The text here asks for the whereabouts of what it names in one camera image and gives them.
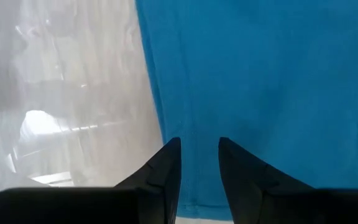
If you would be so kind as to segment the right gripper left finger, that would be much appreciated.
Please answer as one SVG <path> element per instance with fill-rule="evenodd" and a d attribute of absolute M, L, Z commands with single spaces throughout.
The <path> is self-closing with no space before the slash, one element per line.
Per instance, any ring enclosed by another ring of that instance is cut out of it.
<path fill-rule="evenodd" d="M 181 140 L 172 138 L 114 187 L 0 191 L 0 224 L 175 224 Z"/>

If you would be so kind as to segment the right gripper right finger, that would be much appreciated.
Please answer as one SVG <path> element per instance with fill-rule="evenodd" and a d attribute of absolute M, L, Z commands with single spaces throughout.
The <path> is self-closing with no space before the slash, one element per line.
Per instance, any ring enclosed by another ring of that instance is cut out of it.
<path fill-rule="evenodd" d="M 229 138 L 219 169 L 234 224 L 358 224 L 358 189 L 316 189 Z"/>

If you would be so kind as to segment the blue garment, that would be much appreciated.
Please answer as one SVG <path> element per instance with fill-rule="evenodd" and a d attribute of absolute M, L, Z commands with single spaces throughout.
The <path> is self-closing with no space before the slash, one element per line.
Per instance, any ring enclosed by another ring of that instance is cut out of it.
<path fill-rule="evenodd" d="M 227 137 L 313 187 L 358 188 L 358 0 L 135 0 L 178 216 L 230 220 Z"/>

